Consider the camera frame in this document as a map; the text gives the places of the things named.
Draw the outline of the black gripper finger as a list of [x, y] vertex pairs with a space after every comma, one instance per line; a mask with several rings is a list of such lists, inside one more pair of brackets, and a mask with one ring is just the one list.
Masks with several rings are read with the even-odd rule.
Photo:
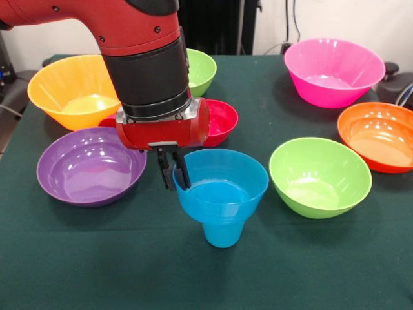
[[190, 182], [190, 178], [188, 175], [185, 158], [180, 152], [179, 148], [175, 148], [172, 151], [172, 157], [176, 164], [175, 176], [176, 176], [177, 183], [183, 190], [187, 190], [191, 187], [191, 182]]
[[176, 187], [172, 177], [173, 167], [168, 162], [168, 155], [163, 149], [157, 149], [157, 160], [162, 173], [165, 188], [169, 191], [175, 191]]

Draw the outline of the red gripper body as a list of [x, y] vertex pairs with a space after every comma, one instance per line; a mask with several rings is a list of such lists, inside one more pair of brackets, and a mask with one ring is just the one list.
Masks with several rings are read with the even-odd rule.
[[120, 107], [116, 112], [116, 130], [129, 149], [152, 150], [154, 147], [202, 146], [208, 137], [210, 113], [205, 98], [192, 98], [189, 106], [172, 116], [156, 121], [133, 121]]

